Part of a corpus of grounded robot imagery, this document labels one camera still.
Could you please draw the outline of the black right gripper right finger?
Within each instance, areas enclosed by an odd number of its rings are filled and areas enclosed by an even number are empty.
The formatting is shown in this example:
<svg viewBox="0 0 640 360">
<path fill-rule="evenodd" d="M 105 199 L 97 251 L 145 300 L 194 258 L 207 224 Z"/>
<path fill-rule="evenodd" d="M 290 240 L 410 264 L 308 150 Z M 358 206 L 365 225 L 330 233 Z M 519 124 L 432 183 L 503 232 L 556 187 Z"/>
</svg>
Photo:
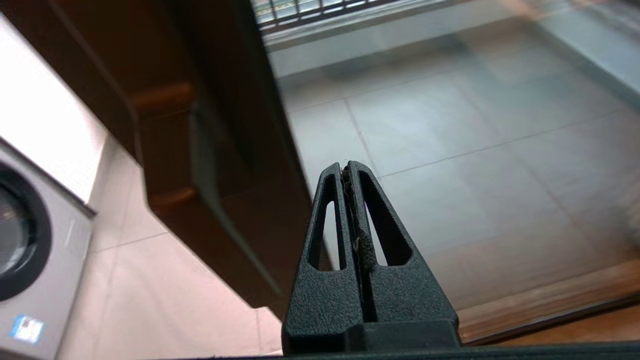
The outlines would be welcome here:
<svg viewBox="0 0 640 360">
<path fill-rule="evenodd" d="M 458 316 L 372 170 L 345 167 L 363 323 L 345 341 L 351 351 L 460 348 Z"/>
</svg>

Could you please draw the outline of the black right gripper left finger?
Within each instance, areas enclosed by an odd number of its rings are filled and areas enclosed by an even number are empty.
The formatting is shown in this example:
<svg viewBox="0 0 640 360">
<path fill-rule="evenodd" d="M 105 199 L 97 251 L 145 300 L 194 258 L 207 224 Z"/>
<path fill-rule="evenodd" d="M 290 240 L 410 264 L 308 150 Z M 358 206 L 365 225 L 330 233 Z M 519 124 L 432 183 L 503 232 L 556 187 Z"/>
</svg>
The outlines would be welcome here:
<svg viewBox="0 0 640 360">
<path fill-rule="evenodd" d="M 349 210 L 338 162 L 318 178 L 301 257 L 285 319 L 281 343 L 284 354 L 345 353 L 348 334 L 364 323 L 361 285 L 352 248 Z M 334 206 L 339 269 L 323 271 L 320 257 L 329 203 Z"/>
</svg>

